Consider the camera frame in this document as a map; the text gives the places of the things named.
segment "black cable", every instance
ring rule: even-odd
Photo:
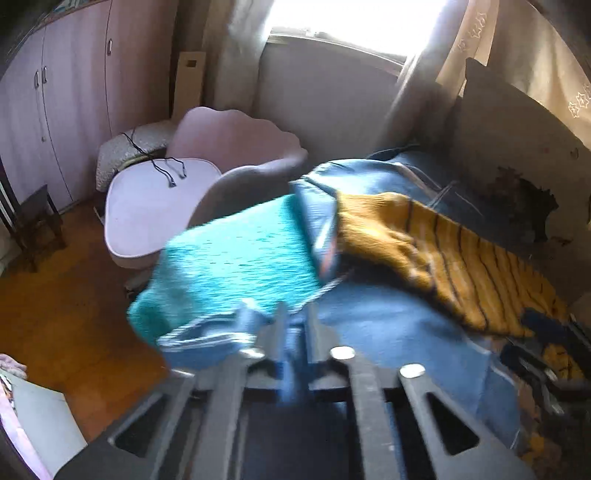
[[[127,134],[125,134],[125,136],[126,136],[128,139],[129,139],[129,141],[132,143],[132,145],[133,145],[135,148],[137,148],[137,149],[138,149],[138,151],[139,151],[139,152],[143,153],[143,154],[144,154],[144,155],[146,155],[148,158],[149,158],[149,157],[155,158],[155,156],[154,156],[154,155],[152,155],[152,154],[149,154],[149,153],[145,152],[144,150],[142,150],[141,148],[139,148],[139,146],[137,146],[137,145],[134,143],[134,134],[135,134],[135,129],[136,129],[136,128],[137,128],[137,127],[134,127],[134,129],[131,131],[131,138],[127,137]],[[163,158],[162,160],[164,160],[164,161],[166,161],[166,162],[167,162],[168,160],[174,160],[174,161],[177,161],[177,162],[179,162],[179,163],[180,163],[180,164],[183,166],[183,174],[182,174],[182,175],[179,175],[179,177],[181,177],[182,179],[185,179],[185,178],[187,178],[187,169],[185,168],[184,161],[182,161],[182,160],[179,160],[178,158],[174,158],[174,157],[166,157],[166,158]]]
[[[133,137],[134,133],[135,133],[135,129],[133,129],[133,131],[131,133],[132,137]],[[156,158],[155,155],[152,155],[151,153],[148,153],[148,152],[144,151],[139,145],[137,145],[134,142],[134,140],[132,139],[132,137],[130,137],[127,133],[123,132],[123,135],[125,136],[125,138],[127,138],[127,140],[129,140],[129,143],[131,143],[138,152],[140,152],[142,155],[145,155],[146,157],[148,157],[150,159],[150,162],[152,162],[152,166],[157,171],[159,171],[161,174],[163,174],[164,176],[166,176],[166,178],[168,179],[168,186],[169,187],[176,187],[177,184],[174,181],[173,176],[169,172],[167,172],[166,170],[164,170],[163,168],[161,168],[158,165],[156,165],[156,162],[154,160],[159,160],[159,158]],[[180,177],[182,179],[184,179],[184,178],[187,177],[187,170],[185,168],[184,162],[182,162],[181,160],[178,160],[178,159],[176,159],[174,157],[167,157],[167,158],[164,158],[163,160],[164,161],[166,161],[166,160],[174,160],[174,161],[179,162],[183,166],[183,174],[180,175]]]

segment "sheer curtain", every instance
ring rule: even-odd
[[[376,150],[399,147],[412,134],[424,144],[440,138],[465,81],[466,59],[488,59],[497,12],[498,0],[447,0],[427,45],[407,58]]]
[[[591,83],[552,24],[527,0],[501,0],[488,66],[591,148]]]
[[[250,113],[273,0],[212,0],[203,33],[205,104]]]

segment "sunlight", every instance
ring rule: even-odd
[[[445,0],[275,0],[270,24],[383,53],[420,51]]]

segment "chair leg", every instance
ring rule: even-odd
[[[33,250],[30,249],[26,244],[23,243],[22,239],[14,233],[12,236],[18,247],[21,249],[22,254],[26,257],[29,265],[31,267],[32,273],[37,273],[37,263],[35,262],[35,255],[33,254]]]
[[[57,244],[59,245],[59,247],[60,248],[67,247],[66,241],[64,240],[64,236],[61,232],[61,218],[60,218],[59,214],[54,213],[53,215],[50,215],[48,213],[47,214],[47,225],[49,225],[49,228],[51,229],[53,234],[56,236]]]
[[[49,194],[47,194],[47,203],[49,203],[49,207],[51,208],[51,211],[59,219],[60,224],[62,224],[60,212],[57,211],[56,204],[53,203],[53,200],[51,199]]]

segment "wardrobe door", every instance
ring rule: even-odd
[[[19,202],[44,184],[62,209],[72,202],[47,131],[41,88],[45,29],[31,35],[0,80],[0,157]]]
[[[111,134],[169,118],[168,79],[178,0],[112,0],[106,45]]]
[[[95,190],[99,147],[111,137],[105,96],[105,35],[111,2],[46,27],[43,99],[51,143],[74,201]]]

